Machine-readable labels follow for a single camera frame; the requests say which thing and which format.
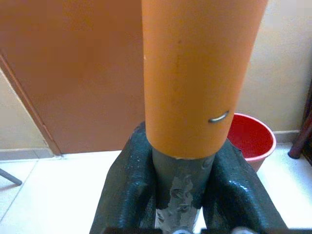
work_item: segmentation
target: orange pipe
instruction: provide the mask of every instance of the orange pipe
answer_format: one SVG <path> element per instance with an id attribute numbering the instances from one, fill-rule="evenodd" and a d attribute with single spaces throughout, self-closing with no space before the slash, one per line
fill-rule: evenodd
<path id="1" fill-rule="evenodd" d="M 189 159 L 221 148 L 266 3 L 142 0 L 146 133 L 154 148 Z"/>

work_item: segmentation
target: beige wall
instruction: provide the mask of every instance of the beige wall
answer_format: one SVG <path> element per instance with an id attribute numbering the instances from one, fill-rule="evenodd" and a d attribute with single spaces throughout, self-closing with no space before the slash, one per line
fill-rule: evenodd
<path id="1" fill-rule="evenodd" d="M 45 147 L 39 129 L 0 69 L 0 150 Z"/>
<path id="2" fill-rule="evenodd" d="M 312 1 L 270 0 L 237 112 L 274 131 L 300 129 L 312 78 Z"/>

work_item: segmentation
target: brown door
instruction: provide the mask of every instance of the brown door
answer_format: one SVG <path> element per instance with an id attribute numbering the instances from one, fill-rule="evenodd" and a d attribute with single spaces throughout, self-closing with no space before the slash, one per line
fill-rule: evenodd
<path id="1" fill-rule="evenodd" d="M 0 52 L 55 153 L 121 149 L 144 120 L 140 0 L 3 0 Z"/>

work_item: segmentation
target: red bucket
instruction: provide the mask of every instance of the red bucket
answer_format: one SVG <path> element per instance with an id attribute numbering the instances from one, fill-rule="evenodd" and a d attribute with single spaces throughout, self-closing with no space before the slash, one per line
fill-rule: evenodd
<path id="1" fill-rule="evenodd" d="M 258 171 L 261 164 L 276 147 L 276 139 L 267 125 L 243 114 L 234 114 L 228 134 L 231 143 L 239 148 L 246 161 Z"/>

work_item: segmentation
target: white tile floor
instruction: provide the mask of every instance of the white tile floor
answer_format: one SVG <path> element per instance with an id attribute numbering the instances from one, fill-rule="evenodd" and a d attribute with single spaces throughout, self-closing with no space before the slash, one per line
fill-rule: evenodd
<path id="1" fill-rule="evenodd" d="M 312 167 L 278 145 L 258 172 L 290 228 L 312 228 Z M 120 151 L 6 161 L 0 168 L 23 184 L 0 177 L 1 234 L 87 234 L 110 165 Z M 200 216 L 195 230 L 204 227 Z"/>

